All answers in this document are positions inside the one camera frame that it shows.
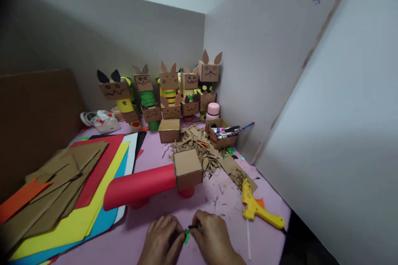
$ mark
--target hand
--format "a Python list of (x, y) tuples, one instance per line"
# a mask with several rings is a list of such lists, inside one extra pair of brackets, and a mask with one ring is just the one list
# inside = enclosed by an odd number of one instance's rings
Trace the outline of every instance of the hand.
[(186, 234), (177, 218), (161, 217), (149, 225), (137, 265), (171, 265), (180, 254)]
[(191, 234), (208, 265), (245, 264), (242, 257), (234, 251), (227, 224), (221, 217), (198, 210), (194, 215), (192, 225), (199, 224), (201, 227), (191, 229)]

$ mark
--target pink water bottle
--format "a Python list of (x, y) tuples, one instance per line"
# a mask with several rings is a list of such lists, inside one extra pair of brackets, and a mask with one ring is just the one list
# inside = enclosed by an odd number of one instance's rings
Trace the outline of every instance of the pink water bottle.
[(220, 105), (218, 103), (209, 103), (207, 106), (206, 120), (220, 118)]

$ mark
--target red paper tube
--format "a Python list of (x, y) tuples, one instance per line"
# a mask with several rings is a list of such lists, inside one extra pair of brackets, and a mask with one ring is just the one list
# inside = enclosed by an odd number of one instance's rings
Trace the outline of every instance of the red paper tube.
[(118, 208), (176, 187), (174, 164), (115, 178), (105, 192), (104, 210)]

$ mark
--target yellow glue gun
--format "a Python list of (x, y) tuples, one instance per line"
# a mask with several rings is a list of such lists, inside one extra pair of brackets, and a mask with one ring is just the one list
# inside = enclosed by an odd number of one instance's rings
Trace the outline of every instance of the yellow glue gun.
[(258, 215), (275, 228), (279, 230), (284, 230), (285, 221), (283, 220), (283, 218), (267, 212), (264, 209), (264, 202), (262, 200), (256, 200), (253, 197), (252, 187), (250, 186), (247, 178), (245, 178), (242, 183), (242, 202), (248, 207), (247, 209), (243, 210), (243, 217), (245, 219), (254, 220), (254, 216)]

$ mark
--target blue paper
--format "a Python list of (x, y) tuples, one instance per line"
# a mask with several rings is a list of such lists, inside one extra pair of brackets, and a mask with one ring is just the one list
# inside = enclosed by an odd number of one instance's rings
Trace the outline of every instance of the blue paper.
[[(124, 155), (123, 160), (119, 166), (119, 169), (117, 170), (117, 172), (115, 174), (115, 178), (124, 176), (128, 155), (129, 155), (129, 150), (127, 149), (126, 154)], [(80, 243), (83, 243), (101, 233), (104, 233), (110, 227), (112, 227), (113, 222), (115, 221), (115, 218), (116, 218), (116, 214), (117, 214), (117, 208), (112, 209), (110, 211), (104, 211), (104, 208), (101, 207), (101, 210), (98, 213), (95, 223), (91, 229), (90, 235), (85, 237), (83, 240), (74, 242), (71, 244), (67, 244), (64, 246), (60, 246), (57, 248), (52, 248), (52, 249), (49, 249), (46, 251), (42, 251), (42, 252), (15, 260), (13, 262), (10, 262), (10, 264), (11, 265), (37, 265), (37, 264), (40, 264), (59, 253), (62, 253), (70, 248), (73, 248), (76, 245), (79, 245)]]

